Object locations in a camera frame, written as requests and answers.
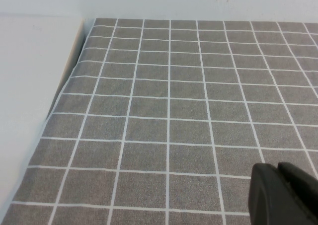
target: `white grid line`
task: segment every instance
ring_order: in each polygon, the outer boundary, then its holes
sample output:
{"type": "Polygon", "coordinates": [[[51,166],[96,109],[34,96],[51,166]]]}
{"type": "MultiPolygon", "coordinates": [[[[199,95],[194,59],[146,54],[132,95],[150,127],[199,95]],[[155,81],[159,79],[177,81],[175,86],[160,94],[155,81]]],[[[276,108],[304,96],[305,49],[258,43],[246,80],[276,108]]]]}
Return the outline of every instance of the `white grid line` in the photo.
{"type": "MultiPolygon", "coordinates": [[[[114,33],[115,33],[115,29],[116,29],[117,22],[118,22],[118,20],[116,20],[116,24],[115,24],[115,27],[114,27],[114,29],[113,29],[113,34],[112,34],[112,35],[114,35],[114,33]]],[[[106,62],[106,58],[107,58],[108,51],[109,51],[109,50],[107,50],[106,53],[105,53],[104,61],[103,61],[103,64],[102,64],[102,66],[101,66],[101,68],[100,68],[100,71],[99,71],[99,75],[98,75],[99,77],[100,77],[101,74],[102,74],[102,71],[103,71],[103,68],[104,68],[104,65],[105,65],[105,62],[106,62]]],[[[91,106],[91,103],[92,103],[92,101],[93,101],[95,92],[96,92],[96,90],[97,90],[98,82],[99,82],[99,78],[97,79],[97,81],[96,81],[96,83],[95,83],[95,87],[94,87],[93,94],[92,94],[92,96],[91,96],[91,98],[90,98],[90,101],[89,101],[89,103],[88,103],[88,106],[87,106],[87,109],[86,109],[86,113],[85,113],[83,122],[82,122],[82,124],[81,124],[80,130],[79,130],[79,135],[78,135],[78,138],[77,138],[77,140],[76,140],[76,143],[75,143],[75,146],[74,146],[74,149],[73,149],[71,158],[70,158],[69,163],[68,163],[68,169],[66,169],[65,174],[64,174],[64,176],[63,176],[63,179],[62,179],[62,182],[61,182],[59,191],[58,191],[58,195],[57,195],[57,197],[56,197],[55,206],[53,207],[53,210],[52,210],[52,213],[51,213],[51,216],[50,216],[48,225],[51,225],[52,222],[53,222],[53,219],[54,219],[54,216],[55,216],[55,212],[56,212],[56,209],[57,209],[57,205],[58,205],[58,203],[59,203],[59,201],[60,201],[60,198],[61,198],[61,195],[62,195],[64,183],[65,183],[65,181],[66,181],[66,177],[67,177],[67,175],[68,175],[69,168],[71,167],[72,161],[73,161],[73,159],[74,159],[75,152],[76,152],[76,149],[77,149],[77,147],[78,147],[78,144],[79,144],[79,141],[80,141],[80,138],[81,138],[83,129],[84,129],[84,125],[85,125],[85,122],[86,122],[86,119],[87,119],[87,115],[88,115],[88,113],[89,113],[90,106],[91,106]]]]}
{"type": "Polygon", "coordinates": [[[169,20],[169,55],[168,55],[168,99],[167,99],[167,144],[166,144],[166,184],[165,184],[165,225],[169,224],[169,172],[170,172],[170,77],[171,77],[171,20],[169,20]]]}
{"type": "MultiPolygon", "coordinates": [[[[297,45],[297,46],[312,46],[315,47],[315,45],[297,45]]],[[[114,49],[114,48],[99,48],[99,47],[89,47],[86,49],[97,49],[97,50],[113,50],[113,51],[132,51],[132,52],[138,52],[138,50],[130,50],[130,49],[114,49]]],[[[140,52],[150,52],[150,53],[169,53],[169,51],[158,51],[158,50],[141,50],[140,52]]],[[[198,55],[199,52],[184,52],[184,51],[171,51],[173,54],[194,54],[198,55]]],[[[214,52],[205,52],[202,53],[202,55],[231,55],[230,53],[214,53],[214,52]]],[[[293,58],[293,56],[275,56],[275,57],[285,57],[285,58],[293,58]]]]}
{"type": "MultiPolygon", "coordinates": [[[[53,114],[61,115],[86,115],[85,113],[77,112],[54,112],[53,114]]],[[[114,116],[114,115],[103,115],[103,114],[87,114],[91,117],[108,117],[108,118],[127,118],[127,116],[114,116]]],[[[145,120],[167,120],[167,117],[141,117],[141,116],[128,116],[128,118],[145,119],[145,120]]],[[[171,121],[187,121],[187,122],[215,122],[215,123],[237,123],[237,124],[251,124],[251,122],[244,121],[223,121],[223,120],[205,120],[205,119],[187,119],[187,118],[170,118],[171,121]]],[[[253,124],[260,125],[287,125],[292,126],[292,123],[271,123],[271,122],[253,122],[253,124]]],[[[307,127],[318,127],[318,125],[307,125],[307,124],[295,124],[296,126],[307,126],[307,127]]]]}
{"type": "Polygon", "coordinates": [[[261,148],[260,148],[260,144],[259,144],[259,141],[258,141],[256,129],[255,129],[255,126],[254,126],[254,124],[253,124],[252,116],[251,116],[251,114],[250,114],[250,111],[249,111],[249,108],[248,108],[248,104],[247,104],[247,102],[246,102],[244,90],[243,90],[242,84],[241,84],[241,82],[240,82],[239,73],[238,73],[238,70],[237,70],[237,67],[236,67],[236,63],[235,63],[235,60],[234,60],[234,57],[233,57],[233,54],[232,54],[232,49],[231,49],[231,46],[230,46],[230,43],[229,43],[229,40],[228,40],[227,29],[226,29],[226,26],[225,26],[225,22],[224,22],[224,21],[223,21],[223,27],[224,27],[225,37],[226,37],[227,42],[228,42],[228,48],[229,48],[229,51],[230,51],[230,53],[231,53],[231,58],[232,58],[233,66],[234,66],[235,72],[236,72],[236,74],[237,74],[238,83],[239,83],[239,88],[240,88],[240,91],[241,91],[241,93],[242,93],[242,97],[243,97],[243,101],[244,101],[245,108],[246,108],[246,111],[247,111],[248,119],[249,119],[249,121],[250,121],[252,130],[253,130],[253,134],[254,134],[254,138],[255,138],[255,141],[256,141],[256,144],[257,144],[257,147],[258,147],[259,156],[260,156],[262,162],[265,163],[264,156],[263,156],[263,152],[262,152],[262,150],[261,150],[261,148]]]}
{"type": "Polygon", "coordinates": [[[203,80],[203,87],[204,87],[204,95],[205,95],[205,101],[206,101],[206,107],[207,107],[207,115],[209,119],[209,129],[210,129],[210,139],[212,143],[212,154],[213,154],[213,160],[214,160],[214,167],[215,167],[215,172],[217,174],[217,184],[218,184],[218,193],[219,193],[219,199],[220,199],[220,207],[221,207],[221,212],[222,214],[222,220],[223,220],[223,225],[226,225],[226,217],[224,214],[225,208],[224,208],[224,201],[223,201],[223,195],[222,195],[222,188],[221,188],[221,180],[219,177],[219,166],[218,166],[218,161],[217,161],[217,154],[215,150],[215,143],[214,143],[214,136],[213,136],[213,129],[212,129],[212,123],[211,123],[211,115],[210,115],[210,107],[209,107],[209,101],[208,101],[208,92],[207,92],[207,87],[205,84],[205,74],[204,74],[204,68],[203,68],[203,60],[202,60],[202,54],[201,54],[201,45],[200,45],[200,37],[199,37],[199,30],[198,30],[198,21],[196,21],[196,27],[197,27],[197,37],[198,37],[198,46],[199,46],[199,52],[200,52],[200,63],[201,63],[201,68],[202,68],[202,80],[203,80]]]}
{"type": "Polygon", "coordinates": [[[305,78],[307,79],[308,84],[310,85],[310,87],[311,87],[312,90],[314,91],[314,94],[316,95],[316,98],[318,98],[318,94],[317,94],[316,90],[314,89],[314,87],[313,87],[313,85],[312,85],[312,82],[310,82],[310,80],[309,80],[307,74],[306,74],[306,73],[304,72],[304,70],[303,70],[303,67],[300,65],[299,61],[298,61],[297,58],[295,57],[295,54],[294,54],[294,52],[292,51],[292,49],[290,48],[290,46],[289,46],[289,44],[288,44],[288,42],[287,42],[287,40],[286,40],[286,38],[285,38],[285,36],[284,36],[284,34],[283,34],[282,29],[280,28],[280,25],[278,24],[278,22],[277,22],[277,25],[278,25],[278,28],[279,28],[279,30],[280,30],[280,33],[281,33],[281,35],[283,36],[283,39],[284,39],[284,41],[285,41],[285,43],[286,43],[286,45],[287,45],[287,47],[288,47],[290,53],[291,53],[292,56],[294,57],[294,59],[295,59],[297,65],[298,65],[298,67],[300,68],[301,72],[303,72],[303,75],[304,75],[305,78]]]}
{"type": "MultiPolygon", "coordinates": [[[[254,38],[255,38],[256,42],[258,43],[257,38],[256,38],[256,35],[255,35],[255,32],[253,32],[253,34],[254,34],[254,38]]],[[[262,49],[261,49],[261,47],[260,47],[259,45],[258,45],[258,48],[259,48],[261,54],[263,54],[263,51],[262,51],[262,49]]],[[[264,56],[263,56],[263,59],[264,59],[264,61],[265,61],[265,64],[266,64],[267,68],[269,69],[269,65],[268,65],[267,60],[266,60],[266,58],[265,58],[264,56]]],[[[299,138],[299,141],[300,141],[302,147],[303,147],[304,150],[305,150],[305,153],[306,153],[307,158],[308,158],[308,161],[309,161],[309,163],[310,163],[310,165],[311,165],[311,167],[312,167],[312,169],[313,169],[313,171],[314,171],[314,174],[315,174],[316,178],[318,178],[318,173],[317,173],[317,171],[316,171],[316,168],[315,168],[315,166],[314,166],[314,164],[313,164],[313,162],[312,162],[312,159],[310,158],[310,155],[309,155],[309,153],[308,153],[308,151],[307,151],[307,148],[306,148],[306,146],[305,146],[305,144],[304,144],[304,142],[303,142],[303,139],[301,138],[301,136],[300,136],[300,134],[299,134],[298,128],[297,128],[297,126],[296,126],[296,124],[295,124],[295,122],[294,122],[294,119],[293,119],[293,117],[292,117],[292,115],[291,115],[291,113],[290,113],[290,111],[289,111],[289,109],[288,109],[288,107],[287,107],[287,105],[286,105],[286,103],[285,103],[285,100],[284,100],[284,98],[283,98],[283,95],[282,95],[282,93],[280,92],[279,87],[278,87],[277,84],[276,84],[276,80],[275,80],[275,78],[274,78],[272,72],[270,71],[269,73],[271,74],[272,79],[273,79],[273,82],[274,82],[274,84],[275,84],[275,86],[276,86],[276,89],[277,89],[277,91],[278,91],[278,94],[279,94],[279,96],[280,96],[282,102],[284,103],[285,110],[287,111],[287,114],[288,114],[288,116],[289,116],[289,118],[290,118],[290,121],[292,122],[292,124],[293,124],[293,126],[294,126],[294,128],[295,128],[295,131],[296,131],[296,134],[297,134],[297,136],[298,136],[298,138],[299,138]]]]}
{"type": "MultiPolygon", "coordinates": [[[[93,28],[96,27],[111,27],[110,25],[94,25],[93,28]]],[[[132,28],[132,29],[141,29],[141,27],[133,27],[133,26],[117,26],[117,28],[132,28]]],[[[158,27],[144,27],[144,29],[152,29],[152,30],[169,30],[169,28],[158,28],[158,27]]],[[[183,31],[196,31],[197,29],[182,29],[182,28],[172,28],[171,30],[183,30],[183,31]]],[[[199,29],[199,31],[219,31],[222,32],[224,30],[212,30],[212,29],[199,29]]],[[[252,30],[228,30],[228,32],[253,32],[252,30]]],[[[267,33],[278,33],[279,31],[274,30],[255,30],[255,32],[267,32],[267,33]]],[[[293,34],[306,34],[305,32],[294,32],[294,31],[283,31],[283,33],[293,33],[293,34]]]]}
{"type": "MultiPolygon", "coordinates": [[[[89,38],[107,38],[107,37],[103,37],[103,36],[90,36],[89,38]]],[[[138,40],[137,38],[122,38],[122,37],[114,37],[115,39],[125,39],[125,40],[138,40]]],[[[169,41],[169,40],[163,40],[163,39],[142,39],[142,40],[151,40],[151,41],[169,41]]],[[[195,40],[171,40],[173,42],[193,42],[193,43],[197,43],[197,41],[195,40]]],[[[218,44],[227,44],[226,41],[200,41],[200,43],[218,43],[218,44]]],[[[256,43],[247,43],[247,42],[229,42],[230,44],[241,44],[241,45],[257,45],[256,43]]],[[[259,43],[260,45],[286,45],[286,43],[259,43]]],[[[293,46],[315,46],[315,44],[311,44],[311,45],[305,45],[305,44],[289,44],[289,45],[293,45],[293,46]]],[[[85,47],[84,49],[99,49],[99,50],[107,50],[107,48],[103,48],[103,47],[85,47]]],[[[115,48],[110,48],[110,50],[126,50],[126,51],[138,51],[138,50],[131,50],[131,49],[115,49],[115,48]]],[[[146,51],[146,52],[168,52],[168,51],[153,51],[153,50],[142,50],[142,51],[146,51]]]]}
{"type": "MultiPolygon", "coordinates": [[[[20,205],[33,205],[33,206],[49,206],[52,207],[52,203],[40,203],[40,202],[21,202],[13,201],[12,204],[20,205]]],[[[110,209],[111,206],[107,205],[94,205],[94,204],[59,204],[58,207],[86,207],[96,209],[110,209]]],[[[113,206],[113,209],[119,210],[137,210],[137,211],[154,211],[154,212],[165,212],[166,209],[161,208],[143,208],[143,207],[125,207],[125,206],[113,206]]],[[[249,216],[249,213],[244,212],[220,212],[220,211],[203,211],[203,210],[184,210],[184,209],[169,209],[169,212],[177,213],[194,213],[194,214],[214,214],[214,215],[236,215],[236,216],[249,216]]]]}
{"type": "Polygon", "coordinates": [[[137,57],[136,57],[136,64],[135,64],[135,70],[134,70],[134,78],[133,78],[133,82],[132,82],[132,86],[131,86],[131,90],[130,90],[130,97],[129,97],[127,115],[126,115],[126,120],[125,120],[124,132],[123,132],[123,139],[122,139],[119,158],[118,158],[118,165],[117,165],[117,171],[116,171],[116,176],[115,176],[115,182],[114,182],[114,188],[113,188],[113,193],[112,193],[112,198],[111,198],[111,203],[110,203],[108,219],[107,219],[107,225],[110,225],[112,214],[113,214],[113,207],[114,207],[114,203],[115,203],[116,190],[117,190],[117,184],[118,184],[118,178],[119,178],[119,171],[120,171],[121,160],[122,160],[123,150],[124,150],[124,145],[125,145],[125,138],[126,138],[126,133],[127,133],[127,126],[128,126],[131,102],[132,102],[132,98],[133,98],[134,85],[135,85],[135,79],[136,79],[136,74],[137,74],[137,67],[138,67],[138,60],[139,60],[139,53],[140,53],[141,42],[142,42],[142,37],[143,37],[144,25],[145,25],[145,20],[143,20],[143,27],[141,29],[138,53],[137,53],[137,57]]]}

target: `gray grid-patterned fabric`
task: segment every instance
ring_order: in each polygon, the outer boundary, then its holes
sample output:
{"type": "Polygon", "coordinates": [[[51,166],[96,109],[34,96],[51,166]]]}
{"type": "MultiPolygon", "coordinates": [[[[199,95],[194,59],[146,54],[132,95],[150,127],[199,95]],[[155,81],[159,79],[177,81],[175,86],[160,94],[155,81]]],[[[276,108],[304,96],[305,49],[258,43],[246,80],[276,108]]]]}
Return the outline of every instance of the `gray grid-patterned fabric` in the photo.
{"type": "Polygon", "coordinates": [[[317,177],[318,24],[97,19],[3,225],[249,224],[255,163],[317,177]]]}

